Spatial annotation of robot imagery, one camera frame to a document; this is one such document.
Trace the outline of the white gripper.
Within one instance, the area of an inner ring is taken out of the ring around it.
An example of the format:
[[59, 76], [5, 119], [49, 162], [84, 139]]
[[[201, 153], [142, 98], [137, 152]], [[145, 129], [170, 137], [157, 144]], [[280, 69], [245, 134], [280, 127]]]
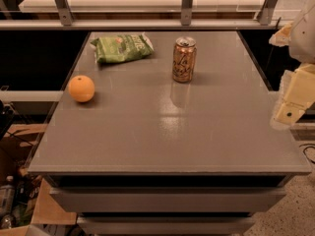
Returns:
[[315, 103], [315, 0], [308, 0], [294, 19], [274, 33], [269, 43], [289, 45], [289, 55], [302, 64], [285, 70], [270, 125], [276, 130], [293, 126]]

